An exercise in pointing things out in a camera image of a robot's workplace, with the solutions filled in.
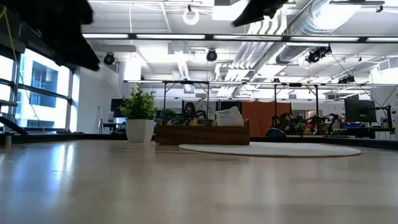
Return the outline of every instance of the orange wall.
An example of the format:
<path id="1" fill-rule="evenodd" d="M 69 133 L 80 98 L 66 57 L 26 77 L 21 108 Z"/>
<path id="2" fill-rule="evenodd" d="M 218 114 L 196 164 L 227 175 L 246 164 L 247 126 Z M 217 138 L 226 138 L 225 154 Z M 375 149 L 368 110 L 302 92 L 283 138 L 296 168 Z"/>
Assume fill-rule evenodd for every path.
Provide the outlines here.
<path id="1" fill-rule="evenodd" d="M 277 103 L 277 115 L 291 113 L 290 103 Z M 250 136 L 265 136 L 275 114 L 274 102 L 242 102 L 242 117 L 250 120 Z"/>

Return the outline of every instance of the white wall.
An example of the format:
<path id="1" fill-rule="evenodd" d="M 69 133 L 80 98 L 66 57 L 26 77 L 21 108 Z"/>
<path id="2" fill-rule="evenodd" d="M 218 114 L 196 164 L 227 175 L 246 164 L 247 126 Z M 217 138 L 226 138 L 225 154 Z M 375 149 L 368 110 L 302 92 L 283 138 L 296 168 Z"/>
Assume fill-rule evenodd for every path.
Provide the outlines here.
<path id="1" fill-rule="evenodd" d="M 119 75 L 105 65 L 100 65 L 97 72 L 80 68 L 79 93 L 77 106 L 77 131 L 98 133 L 98 107 L 101 118 L 106 119 L 106 113 L 111 109 L 111 99 L 120 98 Z"/>

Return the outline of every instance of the security camera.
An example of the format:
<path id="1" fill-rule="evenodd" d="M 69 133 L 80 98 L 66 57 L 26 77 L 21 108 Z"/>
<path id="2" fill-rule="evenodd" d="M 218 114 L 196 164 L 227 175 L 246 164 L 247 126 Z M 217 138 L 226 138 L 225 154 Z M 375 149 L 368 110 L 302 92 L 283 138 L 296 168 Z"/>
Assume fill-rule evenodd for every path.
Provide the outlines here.
<path id="1" fill-rule="evenodd" d="M 215 49 L 210 49 L 207 53 L 206 59 L 208 62 L 214 62 L 217 60 L 217 53 Z"/>
<path id="2" fill-rule="evenodd" d="M 107 52 L 104 58 L 105 65 L 114 65 L 116 63 L 116 59 L 114 57 L 113 52 Z"/>

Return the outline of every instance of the computer monitor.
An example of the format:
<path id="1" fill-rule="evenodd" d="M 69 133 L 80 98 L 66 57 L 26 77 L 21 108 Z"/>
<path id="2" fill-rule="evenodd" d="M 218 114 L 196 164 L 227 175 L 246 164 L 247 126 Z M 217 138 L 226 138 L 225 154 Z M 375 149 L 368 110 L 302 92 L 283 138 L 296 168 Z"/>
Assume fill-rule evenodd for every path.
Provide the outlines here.
<path id="1" fill-rule="evenodd" d="M 120 113 L 120 106 L 123 105 L 123 99 L 112 99 L 111 100 L 111 111 L 113 112 L 114 118 L 124 118 L 124 115 Z"/>
<path id="2" fill-rule="evenodd" d="M 377 122 L 374 101 L 344 100 L 346 120 L 349 122 Z"/>

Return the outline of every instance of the cable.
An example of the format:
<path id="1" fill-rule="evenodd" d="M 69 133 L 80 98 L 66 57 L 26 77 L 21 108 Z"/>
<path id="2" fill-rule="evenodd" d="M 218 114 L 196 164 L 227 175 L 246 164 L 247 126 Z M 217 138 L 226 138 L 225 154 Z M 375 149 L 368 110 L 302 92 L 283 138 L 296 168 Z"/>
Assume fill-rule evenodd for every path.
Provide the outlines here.
<path id="1" fill-rule="evenodd" d="M 348 72 L 347 72 L 347 70 L 340 64 L 340 62 L 337 60 L 337 58 L 333 55 L 333 54 L 331 54 L 332 56 L 333 56 L 333 58 L 336 60 L 336 62 L 340 65 L 340 67 L 344 70 L 344 72 L 347 74 L 347 75 L 351 75 L 351 74 L 349 74 Z M 398 87 L 398 85 L 396 85 L 396 87 L 391 91 L 391 93 L 390 93 L 390 95 L 387 97 L 387 99 L 384 101 L 384 103 L 382 104 L 382 105 L 380 105 L 380 103 L 378 103 L 366 90 L 364 90 L 363 88 L 362 88 L 362 86 L 360 85 L 360 84 L 358 84 L 356 81 L 354 81 L 355 82 L 355 84 L 357 84 L 359 87 L 360 87 L 360 89 L 362 89 L 377 105 L 379 105 L 379 107 L 381 107 L 381 108 L 383 108 L 384 107 L 384 104 L 387 102 L 387 100 L 391 97 L 391 95 L 395 92 L 395 90 L 396 90 L 396 88 Z M 385 117 L 387 117 L 387 114 L 386 114 L 386 112 L 382 109 L 382 111 L 383 111 L 383 113 L 384 113 L 384 116 Z"/>
<path id="2" fill-rule="evenodd" d="M 129 6 L 130 33 L 132 33 L 131 6 L 132 6 L 132 4 L 130 4 L 130 6 Z"/>
<path id="3" fill-rule="evenodd" d="M 2 12 L 0 14 L 0 19 L 5 15 L 6 11 L 7 11 L 7 8 L 5 6 L 3 6 Z"/>
<path id="4" fill-rule="evenodd" d="M 4 6 L 3 11 L 5 11 L 5 12 L 4 12 L 4 17 L 6 18 L 7 31 L 8 31 L 8 36 L 9 36 L 9 38 L 10 38 L 12 53 L 14 54 L 14 59 L 15 59 L 15 61 L 18 62 L 18 57 L 17 57 L 17 54 L 15 53 L 15 47 L 14 47 L 14 42 L 12 41 L 10 23 L 9 23 L 9 21 L 8 21 L 7 11 L 6 11 L 6 7 L 5 7 L 5 6 Z M 24 83 L 24 77 L 21 75 L 21 73 L 20 73 L 19 70 L 18 70 L 18 74 L 19 74 L 19 77 L 21 78 L 22 86 L 23 86 L 24 89 L 25 89 L 25 94 L 26 94 L 26 97 L 27 97 L 27 99 L 28 99 L 28 101 L 29 101 L 30 106 L 32 107 L 33 113 L 35 114 L 35 117 L 36 117 L 37 120 L 39 121 L 40 126 L 42 127 L 43 132 L 45 132 L 45 129 L 44 129 L 43 124 L 42 124 L 42 121 L 39 119 L 39 117 L 37 116 L 37 113 L 36 113 L 36 111 L 35 111 L 35 108 L 34 108 L 33 105 L 30 103 L 30 97 L 29 97 L 29 95 L 27 94 L 27 90 L 26 90 L 25 83 Z"/>

